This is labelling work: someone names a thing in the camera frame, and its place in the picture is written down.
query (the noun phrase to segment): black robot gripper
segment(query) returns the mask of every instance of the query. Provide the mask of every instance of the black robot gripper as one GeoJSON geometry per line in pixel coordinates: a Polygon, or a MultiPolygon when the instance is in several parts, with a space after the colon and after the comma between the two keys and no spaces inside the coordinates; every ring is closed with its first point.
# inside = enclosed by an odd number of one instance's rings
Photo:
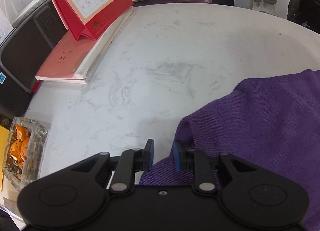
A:
{"type": "MultiPolygon", "coordinates": [[[[185,150],[177,140],[173,154],[179,178],[193,174],[193,183],[134,185],[136,172],[152,168],[149,139],[144,149],[101,152],[29,184],[18,197],[25,231],[304,230],[309,198],[299,184],[232,154],[185,150]]],[[[157,182],[152,173],[146,178],[157,182]]]]}

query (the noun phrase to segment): purple microfiber cloth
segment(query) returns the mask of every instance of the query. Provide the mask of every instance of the purple microfiber cloth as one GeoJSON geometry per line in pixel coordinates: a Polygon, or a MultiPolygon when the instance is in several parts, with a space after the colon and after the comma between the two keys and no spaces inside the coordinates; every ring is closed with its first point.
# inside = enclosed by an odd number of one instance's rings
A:
{"type": "MultiPolygon", "coordinates": [[[[208,156],[228,152],[299,183],[310,206],[302,225],[320,230],[320,70],[250,78],[182,119],[175,139],[208,156]]],[[[141,185],[190,184],[173,153],[141,177],[141,185]]]]}

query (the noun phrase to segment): marble tabletop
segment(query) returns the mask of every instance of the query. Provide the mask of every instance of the marble tabletop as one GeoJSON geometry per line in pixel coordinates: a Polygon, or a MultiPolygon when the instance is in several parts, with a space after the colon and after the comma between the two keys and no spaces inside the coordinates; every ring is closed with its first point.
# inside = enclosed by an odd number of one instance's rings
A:
{"type": "Polygon", "coordinates": [[[157,162],[184,116],[241,80],[320,69],[320,35],[278,17],[212,4],[135,10],[88,85],[44,82],[34,96],[26,117],[50,130],[41,176],[148,138],[157,162]]]}

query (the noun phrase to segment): yellow envelope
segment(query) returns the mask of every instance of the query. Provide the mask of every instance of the yellow envelope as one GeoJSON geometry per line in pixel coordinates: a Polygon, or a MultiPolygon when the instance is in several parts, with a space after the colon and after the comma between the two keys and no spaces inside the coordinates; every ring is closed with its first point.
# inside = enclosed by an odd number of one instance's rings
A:
{"type": "MultiPolygon", "coordinates": [[[[7,145],[8,134],[9,134],[9,130],[0,126],[0,167],[1,167],[1,169],[2,169],[4,148],[7,145]]],[[[1,172],[0,172],[0,191],[2,190],[2,180],[3,180],[3,173],[1,170],[1,172]]]]}

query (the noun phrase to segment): book stack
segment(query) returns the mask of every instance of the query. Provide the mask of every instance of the book stack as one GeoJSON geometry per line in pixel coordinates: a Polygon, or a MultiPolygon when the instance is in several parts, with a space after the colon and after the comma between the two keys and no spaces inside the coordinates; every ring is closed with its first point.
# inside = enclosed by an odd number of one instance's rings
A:
{"type": "Polygon", "coordinates": [[[133,16],[134,8],[130,7],[97,40],[81,36],[76,41],[68,31],[45,60],[36,79],[87,84],[107,49],[133,16]]]}
{"type": "Polygon", "coordinates": [[[52,0],[66,35],[36,74],[37,80],[88,83],[112,41],[134,15],[131,0],[52,0]]]}

